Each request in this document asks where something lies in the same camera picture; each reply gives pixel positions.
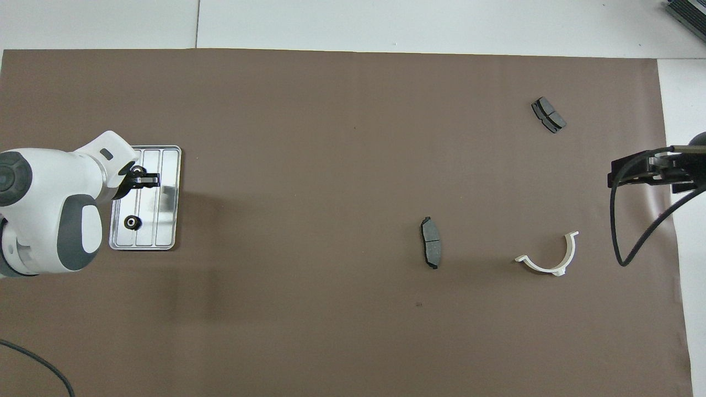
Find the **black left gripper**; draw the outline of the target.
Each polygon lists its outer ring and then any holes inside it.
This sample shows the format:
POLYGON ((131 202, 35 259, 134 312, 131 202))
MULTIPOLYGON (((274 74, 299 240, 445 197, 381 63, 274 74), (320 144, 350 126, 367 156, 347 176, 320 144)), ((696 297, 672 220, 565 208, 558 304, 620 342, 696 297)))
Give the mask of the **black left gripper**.
POLYGON ((134 176, 133 168, 134 165, 126 165, 120 170, 119 175, 123 176, 122 182, 119 184, 116 193, 114 194, 114 200, 120 200, 124 198, 131 189, 144 189, 144 188, 154 188, 161 185, 161 178, 159 174, 144 174, 141 176, 134 176))

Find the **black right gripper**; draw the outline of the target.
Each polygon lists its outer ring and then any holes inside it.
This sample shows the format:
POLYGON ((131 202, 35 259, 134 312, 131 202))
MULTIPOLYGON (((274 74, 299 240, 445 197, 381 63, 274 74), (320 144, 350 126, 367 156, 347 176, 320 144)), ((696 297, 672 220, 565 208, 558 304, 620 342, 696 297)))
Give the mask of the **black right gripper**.
POLYGON ((626 171, 619 179, 623 184, 646 183, 652 178, 656 184, 668 184, 674 194, 704 187, 705 146, 670 146, 651 158, 649 151, 641 151, 611 161, 608 187, 613 187, 621 169, 626 171))

